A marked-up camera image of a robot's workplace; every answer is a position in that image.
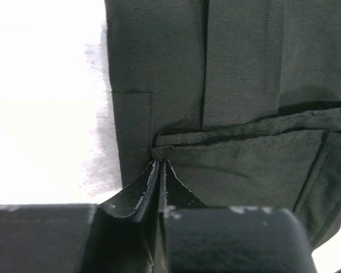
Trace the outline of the black long sleeve shirt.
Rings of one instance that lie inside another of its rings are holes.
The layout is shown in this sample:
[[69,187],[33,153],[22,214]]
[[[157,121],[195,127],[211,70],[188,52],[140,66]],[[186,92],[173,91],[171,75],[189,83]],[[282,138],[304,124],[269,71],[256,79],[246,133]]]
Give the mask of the black long sleeve shirt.
[[151,160],[207,205],[341,224],[341,1],[106,1],[122,184]]

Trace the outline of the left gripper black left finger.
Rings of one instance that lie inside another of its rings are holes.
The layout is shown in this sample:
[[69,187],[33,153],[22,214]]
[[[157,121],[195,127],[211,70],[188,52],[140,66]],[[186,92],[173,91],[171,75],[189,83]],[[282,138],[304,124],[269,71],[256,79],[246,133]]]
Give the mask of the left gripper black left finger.
[[101,204],[0,205],[0,272],[151,272],[159,169]]

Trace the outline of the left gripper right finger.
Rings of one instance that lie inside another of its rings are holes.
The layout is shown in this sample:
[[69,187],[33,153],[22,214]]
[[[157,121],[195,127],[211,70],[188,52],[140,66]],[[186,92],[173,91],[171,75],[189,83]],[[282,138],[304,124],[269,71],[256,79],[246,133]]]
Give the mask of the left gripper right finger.
[[160,176],[159,225],[167,272],[312,272],[306,233],[287,209],[207,206],[176,176]]

